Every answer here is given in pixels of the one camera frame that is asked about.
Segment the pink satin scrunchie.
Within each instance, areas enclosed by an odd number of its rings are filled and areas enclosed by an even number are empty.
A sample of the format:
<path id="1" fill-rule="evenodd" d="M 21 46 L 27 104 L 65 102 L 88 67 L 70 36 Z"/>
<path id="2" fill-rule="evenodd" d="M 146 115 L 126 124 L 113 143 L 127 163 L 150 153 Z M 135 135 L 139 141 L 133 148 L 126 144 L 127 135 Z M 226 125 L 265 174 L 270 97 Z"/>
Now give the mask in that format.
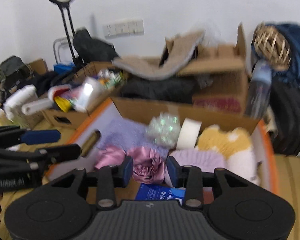
<path id="1" fill-rule="evenodd" d="M 126 153 L 123 149 L 116 146 L 109 146 L 104 150 L 98 151 L 95 168 L 99 170 L 105 166 L 121 165 L 125 157 Z"/>
<path id="2" fill-rule="evenodd" d="M 162 157 L 152 148 L 135 147 L 126 152 L 133 158 L 135 181 L 144 184 L 161 184 L 165 178 L 165 163 Z"/>

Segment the blue tissue pack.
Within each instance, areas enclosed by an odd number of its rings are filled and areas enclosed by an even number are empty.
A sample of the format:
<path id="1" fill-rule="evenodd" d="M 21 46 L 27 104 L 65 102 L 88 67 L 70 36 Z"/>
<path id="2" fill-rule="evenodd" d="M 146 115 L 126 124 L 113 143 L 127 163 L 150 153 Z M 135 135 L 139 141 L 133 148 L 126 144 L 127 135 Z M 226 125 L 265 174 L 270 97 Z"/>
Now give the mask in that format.
<path id="1" fill-rule="evenodd" d="M 147 185 L 141 184 L 136 194 L 135 200 L 177 200 L 180 204 L 183 203 L 185 197 L 184 189 L 175 189 L 161 185 Z"/>

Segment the lilac towel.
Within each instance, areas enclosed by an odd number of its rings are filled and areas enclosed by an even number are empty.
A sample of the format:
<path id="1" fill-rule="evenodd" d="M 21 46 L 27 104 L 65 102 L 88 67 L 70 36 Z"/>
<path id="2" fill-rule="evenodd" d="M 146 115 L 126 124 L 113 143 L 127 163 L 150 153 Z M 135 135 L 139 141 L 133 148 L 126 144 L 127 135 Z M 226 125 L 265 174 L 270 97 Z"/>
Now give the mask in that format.
<path id="1" fill-rule="evenodd" d="M 172 152 L 170 157 L 173 157 L 180 166 L 196 166 L 202 172 L 214 172 L 215 168 L 218 167 L 226 168 L 225 157 L 214 150 L 178 150 Z"/>

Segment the yellow white plush toy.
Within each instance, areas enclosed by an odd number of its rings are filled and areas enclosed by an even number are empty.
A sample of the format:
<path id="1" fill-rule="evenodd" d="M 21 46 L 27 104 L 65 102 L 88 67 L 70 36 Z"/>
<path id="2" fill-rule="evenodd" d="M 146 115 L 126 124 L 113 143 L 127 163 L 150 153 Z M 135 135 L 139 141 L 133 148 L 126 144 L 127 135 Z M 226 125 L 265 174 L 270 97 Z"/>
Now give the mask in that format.
<path id="1" fill-rule="evenodd" d="M 225 158 L 229 171 L 260 185 L 253 142 L 246 129 L 238 127 L 226 132 L 218 125 L 209 126 L 198 137 L 196 149 L 220 153 Z"/>

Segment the purple knitted cloth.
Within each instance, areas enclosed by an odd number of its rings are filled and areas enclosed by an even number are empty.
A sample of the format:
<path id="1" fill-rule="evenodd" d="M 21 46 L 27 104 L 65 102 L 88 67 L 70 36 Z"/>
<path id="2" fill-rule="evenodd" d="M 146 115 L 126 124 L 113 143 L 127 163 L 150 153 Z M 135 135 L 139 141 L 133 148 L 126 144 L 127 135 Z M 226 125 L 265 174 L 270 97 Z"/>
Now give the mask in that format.
<path id="1" fill-rule="evenodd" d="M 135 147 L 148 147 L 154 149 L 163 159 L 168 156 L 169 149 L 155 144 L 147 137 L 146 125 L 129 119 L 115 118 L 108 126 L 100 129 L 101 137 L 96 143 L 99 149 L 116 146 L 128 151 Z"/>

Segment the black backpack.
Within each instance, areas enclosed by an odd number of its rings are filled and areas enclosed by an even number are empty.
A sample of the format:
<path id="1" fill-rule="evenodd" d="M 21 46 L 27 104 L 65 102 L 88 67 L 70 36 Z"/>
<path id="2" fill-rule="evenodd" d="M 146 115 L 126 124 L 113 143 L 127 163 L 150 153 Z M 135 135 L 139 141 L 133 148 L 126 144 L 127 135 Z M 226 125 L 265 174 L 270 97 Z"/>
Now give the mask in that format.
<path id="1" fill-rule="evenodd" d="M 32 68 L 21 58 L 11 56 L 0 65 L 0 100 L 10 96 L 10 90 L 34 76 Z"/>

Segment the floor cardboard box left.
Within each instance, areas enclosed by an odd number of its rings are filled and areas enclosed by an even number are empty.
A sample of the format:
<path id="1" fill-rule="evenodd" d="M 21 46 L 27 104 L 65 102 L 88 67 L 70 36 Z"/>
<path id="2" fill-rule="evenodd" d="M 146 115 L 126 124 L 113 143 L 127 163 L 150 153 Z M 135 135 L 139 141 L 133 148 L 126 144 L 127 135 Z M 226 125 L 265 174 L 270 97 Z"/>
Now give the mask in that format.
<path id="1" fill-rule="evenodd" d="M 47 64 L 43 59 L 37 59 L 36 61 L 30 62 L 27 66 L 30 68 L 32 73 L 26 81 L 34 76 L 43 75 L 48 71 Z"/>

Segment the small brown cardboard box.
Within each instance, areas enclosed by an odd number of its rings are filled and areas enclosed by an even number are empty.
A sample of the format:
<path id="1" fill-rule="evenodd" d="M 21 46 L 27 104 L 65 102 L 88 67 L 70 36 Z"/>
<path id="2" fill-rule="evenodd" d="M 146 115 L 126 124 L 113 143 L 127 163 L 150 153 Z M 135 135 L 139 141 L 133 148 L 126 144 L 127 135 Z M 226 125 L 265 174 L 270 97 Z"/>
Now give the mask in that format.
<path id="1" fill-rule="evenodd" d="M 114 69 L 111 62 L 91 62 L 73 74 L 68 84 L 79 87 L 70 91 L 69 102 L 61 104 L 62 107 L 70 106 L 71 109 L 67 112 L 54 108 L 43 110 L 46 121 L 53 126 L 78 128 L 102 102 L 121 88 L 120 83 L 105 88 L 102 82 L 96 79 L 100 71 Z"/>

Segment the large open cardboard box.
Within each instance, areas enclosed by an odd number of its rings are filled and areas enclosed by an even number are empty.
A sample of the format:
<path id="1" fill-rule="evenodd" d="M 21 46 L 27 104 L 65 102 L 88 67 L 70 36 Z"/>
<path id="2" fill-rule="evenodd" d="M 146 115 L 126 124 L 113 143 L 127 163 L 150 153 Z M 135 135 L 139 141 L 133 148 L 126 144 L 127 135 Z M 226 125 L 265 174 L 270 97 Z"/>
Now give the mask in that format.
<path id="1" fill-rule="evenodd" d="M 239 24 L 235 44 L 222 42 L 216 34 L 205 36 L 198 45 L 197 58 L 177 75 L 200 79 L 202 88 L 192 96 L 195 106 L 243 114 L 248 92 L 245 58 L 245 33 Z"/>

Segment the black trolley bag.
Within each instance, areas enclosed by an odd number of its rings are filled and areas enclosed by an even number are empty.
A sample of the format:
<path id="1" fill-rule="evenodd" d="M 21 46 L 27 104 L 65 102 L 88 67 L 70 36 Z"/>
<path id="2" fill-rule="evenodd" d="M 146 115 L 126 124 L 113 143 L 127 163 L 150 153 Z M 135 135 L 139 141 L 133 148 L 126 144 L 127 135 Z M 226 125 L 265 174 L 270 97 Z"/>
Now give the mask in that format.
<path id="1" fill-rule="evenodd" d="M 92 38 L 87 29 L 78 29 L 74 35 L 74 48 L 85 62 L 111 62 L 119 57 L 112 44 Z"/>

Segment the blue water bottle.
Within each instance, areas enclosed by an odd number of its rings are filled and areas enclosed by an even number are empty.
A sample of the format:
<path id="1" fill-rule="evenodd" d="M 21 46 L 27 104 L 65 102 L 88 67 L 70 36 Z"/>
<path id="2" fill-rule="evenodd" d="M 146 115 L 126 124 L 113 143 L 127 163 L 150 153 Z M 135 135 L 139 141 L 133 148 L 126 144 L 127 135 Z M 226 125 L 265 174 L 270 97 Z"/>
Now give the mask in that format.
<path id="1" fill-rule="evenodd" d="M 251 77 L 245 115 L 253 119 L 264 117 L 269 106 L 272 71 L 266 60 L 259 60 Z"/>

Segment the woven rattan ball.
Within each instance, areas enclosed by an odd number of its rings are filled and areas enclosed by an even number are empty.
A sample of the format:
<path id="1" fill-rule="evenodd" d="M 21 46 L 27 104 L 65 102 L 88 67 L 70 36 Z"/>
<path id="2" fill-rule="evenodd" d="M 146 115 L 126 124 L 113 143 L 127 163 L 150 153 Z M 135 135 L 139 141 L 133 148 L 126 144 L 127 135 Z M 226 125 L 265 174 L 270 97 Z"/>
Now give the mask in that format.
<path id="1" fill-rule="evenodd" d="M 259 24 L 252 41 L 255 53 L 267 60 L 275 71 L 287 71 L 292 59 L 292 51 L 287 39 L 274 25 Z"/>

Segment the dark blue velvet cloth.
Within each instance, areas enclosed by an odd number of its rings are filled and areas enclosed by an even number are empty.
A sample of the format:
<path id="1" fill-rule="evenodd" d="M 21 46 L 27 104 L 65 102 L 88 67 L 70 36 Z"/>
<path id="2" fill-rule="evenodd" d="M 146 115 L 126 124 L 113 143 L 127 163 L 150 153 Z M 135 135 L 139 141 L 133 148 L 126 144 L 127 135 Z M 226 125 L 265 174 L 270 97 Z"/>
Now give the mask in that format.
<path id="1" fill-rule="evenodd" d="M 280 81 L 284 83 L 291 83 L 297 87 L 300 86 L 300 25 L 296 23 L 283 22 L 283 23 L 264 23 L 265 25 L 274 25 L 278 31 L 287 39 L 289 42 L 292 59 L 290 62 L 290 67 L 287 71 L 278 72 L 275 71 L 272 66 L 273 76 L 277 77 Z M 255 55 L 257 59 L 260 58 L 252 46 L 251 42 L 251 52 Z"/>

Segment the metal folding stool frame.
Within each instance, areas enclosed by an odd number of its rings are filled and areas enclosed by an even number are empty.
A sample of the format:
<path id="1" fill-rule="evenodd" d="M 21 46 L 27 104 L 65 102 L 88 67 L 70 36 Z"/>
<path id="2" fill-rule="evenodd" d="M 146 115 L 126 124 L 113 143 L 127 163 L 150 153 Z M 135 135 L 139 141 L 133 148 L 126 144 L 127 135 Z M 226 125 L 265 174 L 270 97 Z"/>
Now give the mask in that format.
<path id="1" fill-rule="evenodd" d="M 63 65 L 67 67 L 74 66 L 72 54 L 70 51 L 70 46 L 68 44 L 68 40 L 66 37 L 62 37 L 54 40 L 52 49 L 55 58 L 54 66 L 57 65 Z"/>

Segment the white wall socket strip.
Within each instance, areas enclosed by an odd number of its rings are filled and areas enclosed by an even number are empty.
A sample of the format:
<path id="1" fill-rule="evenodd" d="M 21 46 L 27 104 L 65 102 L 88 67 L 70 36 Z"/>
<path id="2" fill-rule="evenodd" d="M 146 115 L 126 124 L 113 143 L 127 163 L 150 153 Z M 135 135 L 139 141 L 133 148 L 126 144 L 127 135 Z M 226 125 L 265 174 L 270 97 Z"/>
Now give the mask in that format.
<path id="1" fill-rule="evenodd" d="M 106 39 L 138 36 L 145 33 L 143 19 L 141 18 L 125 19 L 114 23 L 107 23 L 102 26 L 102 30 Z"/>

